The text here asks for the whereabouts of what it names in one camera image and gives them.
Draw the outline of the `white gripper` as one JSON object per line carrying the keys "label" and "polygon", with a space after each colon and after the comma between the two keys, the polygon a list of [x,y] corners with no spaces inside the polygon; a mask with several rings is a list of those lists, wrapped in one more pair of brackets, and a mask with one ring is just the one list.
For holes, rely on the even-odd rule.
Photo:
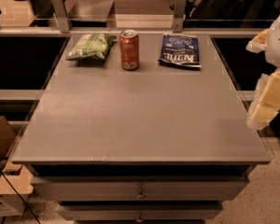
{"label": "white gripper", "polygon": [[[280,15],[246,45],[246,50],[260,53],[265,50],[268,63],[280,67]],[[246,125],[254,130],[262,130],[280,111],[280,68],[270,75],[262,74],[254,92],[254,100],[248,109]]]}

